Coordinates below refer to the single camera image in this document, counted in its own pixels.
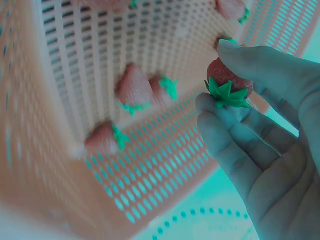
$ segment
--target finger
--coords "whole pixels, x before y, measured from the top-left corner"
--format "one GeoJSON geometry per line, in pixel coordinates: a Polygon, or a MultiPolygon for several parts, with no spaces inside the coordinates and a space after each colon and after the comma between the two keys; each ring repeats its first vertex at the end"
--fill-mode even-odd
{"type": "Polygon", "coordinates": [[[239,123],[248,128],[280,156],[286,153],[297,140],[291,132],[254,108],[227,107],[227,109],[239,123]]]}
{"type": "Polygon", "coordinates": [[[215,115],[210,112],[202,112],[198,116],[197,126],[208,150],[246,203],[250,189],[262,171],[233,141],[215,115]]]}
{"type": "Polygon", "coordinates": [[[208,93],[200,94],[195,103],[198,113],[213,113],[222,122],[234,142],[247,153],[261,170],[267,169],[275,159],[279,158],[276,151],[237,121],[230,111],[226,108],[216,108],[215,99],[208,93]]]}
{"type": "Polygon", "coordinates": [[[292,124],[296,129],[299,129],[300,122],[298,117],[298,111],[288,101],[282,97],[274,94],[269,88],[263,87],[260,83],[256,82],[253,86],[253,90],[266,100],[270,106],[292,124]]]}
{"type": "Polygon", "coordinates": [[[268,46],[241,47],[221,39],[218,55],[237,76],[261,83],[298,109],[318,83],[319,64],[281,53],[268,46]]]}

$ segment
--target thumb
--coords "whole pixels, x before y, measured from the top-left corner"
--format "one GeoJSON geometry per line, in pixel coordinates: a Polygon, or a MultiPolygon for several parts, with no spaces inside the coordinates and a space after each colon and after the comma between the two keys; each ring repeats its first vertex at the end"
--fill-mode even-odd
{"type": "Polygon", "coordinates": [[[298,109],[317,85],[320,64],[282,53],[268,46],[241,47],[221,39],[221,61],[237,76],[259,82],[298,109]]]}
{"type": "Polygon", "coordinates": [[[226,40],[219,41],[218,54],[234,74],[259,82],[297,110],[320,173],[320,64],[271,47],[241,47],[226,40]]]}

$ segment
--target plastic strawberry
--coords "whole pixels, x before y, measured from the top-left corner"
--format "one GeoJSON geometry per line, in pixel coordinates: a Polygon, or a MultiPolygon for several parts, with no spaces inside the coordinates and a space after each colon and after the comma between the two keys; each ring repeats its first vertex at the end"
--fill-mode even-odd
{"type": "Polygon", "coordinates": [[[93,130],[84,146],[89,153],[113,155],[123,151],[129,142],[129,137],[122,134],[114,124],[104,122],[93,130]]]}
{"type": "Polygon", "coordinates": [[[120,106],[131,115],[149,107],[153,98],[153,91],[147,76],[135,64],[126,67],[117,84],[116,94],[120,106]]]}
{"type": "Polygon", "coordinates": [[[136,0],[71,0],[79,6],[88,6],[94,10],[107,10],[122,13],[132,1],[136,0]]]}
{"type": "Polygon", "coordinates": [[[253,82],[240,78],[231,72],[220,60],[214,60],[207,69],[205,86],[216,99],[216,107],[249,108],[247,98],[252,92],[253,82]]]}
{"type": "Polygon", "coordinates": [[[178,80],[170,80],[170,78],[153,77],[149,80],[153,91],[153,105],[167,104],[169,102],[178,100],[177,85],[178,80]]]}
{"type": "Polygon", "coordinates": [[[215,0],[216,10],[227,20],[243,23],[248,19],[249,9],[242,0],[215,0]]]}

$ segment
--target plastic basket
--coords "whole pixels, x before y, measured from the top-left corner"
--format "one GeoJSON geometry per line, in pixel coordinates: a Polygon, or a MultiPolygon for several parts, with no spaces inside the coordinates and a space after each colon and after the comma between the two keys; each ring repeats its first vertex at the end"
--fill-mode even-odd
{"type": "MultiPolygon", "coordinates": [[[[217,57],[215,38],[225,33],[300,56],[319,6],[290,4],[258,0],[241,27],[224,20],[212,0],[141,0],[124,13],[68,0],[0,0],[1,201],[79,238],[135,236],[217,167],[197,132],[194,107],[217,57]],[[281,21],[284,12],[287,29],[274,40],[275,16],[281,21]],[[178,79],[179,102],[135,117],[122,111],[114,85],[129,62],[178,79]],[[130,136],[124,153],[75,158],[103,119],[130,136]]],[[[251,100],[265,112],[265,102],[251,100]]]]}

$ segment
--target dotted pattern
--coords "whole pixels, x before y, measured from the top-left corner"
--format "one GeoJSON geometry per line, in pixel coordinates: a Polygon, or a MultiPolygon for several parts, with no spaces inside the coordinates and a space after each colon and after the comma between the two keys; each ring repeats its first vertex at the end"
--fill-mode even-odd
{"type": "Polygon", "coordinates": [[[189,80],[195,69],[198,76],[204,72],[203,64],[195,64],[214,53],[216,36],[233,36],[236,29],[214,10],[213,0],[141,0],[125,13],[94,11],[67,0],[41,1],[40,7],[48,74],[76,141],[104,119],[128,121],[114,93],[128,63],[146,74],[189,80]]]}
{"type": "Polygon", "coordinates": [[[319,15],[317,0],[257,0],[241,41],[301,57],[319,15]]]}
{"type": "Polygon", "coordinates": [[[188,211],[181,211],[179,215],[173,215],[171,219],[168,219],[163,222],[163,224],[157,227],[157,233],[154,234],[151,239],[159,240],[161,236],[165,233],[166,230],[170,228],[174,228],[177,222],[183,221],[186,218],[192,218],[196,216],[204,216],[204,215],[228,215],[230,217],[243,218],[245,220],[249,220],[249,216],[247,213],[240,213],[239,211],[233,212],[231,209],[222,209],[222,208],[214,208],[214,207],[200,207],[199,209],[191,208],[188,211]]]}

